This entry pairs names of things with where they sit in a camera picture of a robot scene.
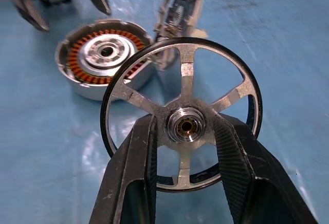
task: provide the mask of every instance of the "blue work surface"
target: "blue work surface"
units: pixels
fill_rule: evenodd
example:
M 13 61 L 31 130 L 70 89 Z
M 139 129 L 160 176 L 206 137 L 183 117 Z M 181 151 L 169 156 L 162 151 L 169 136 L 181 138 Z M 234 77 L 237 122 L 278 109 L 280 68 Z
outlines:
M 161 0 L 109 2 L 114 18 L 152 34 Z M 0 222 L 88 223 L 109 160 L 100 137 L 100 102 L 71 91 L 54 52 L 66 33 L 105 15 L 90 0 L 74 0 L 44 10 L 51 32 L 42 33 L 9 0 L 0 0 L 0 13 Z M 198 23 L 253 71 L 264 106 L 259 140 L 284 165 L 320 223 L 329 223 L 328 18 L 329 0 L 205 0 Z M 214 57 L 207 64 L 203 59 L 196 62 L 195 93 L 213 99 L 234 80 Z M 161 101 L 156 77 L 141 91 Z M 243 107 L 231 114 L 244 119 Z M 113 105 L 116 138 L 124 138 L 137 115 L 123 103 Z M 192 166 L 211 164 L 212 152 L 205 148 Z M 159 170 L 169 172 L 175 156 L 163 153 Z M 193 193 L 158 193 L 156 221 L 232 223 L 221 183 Z

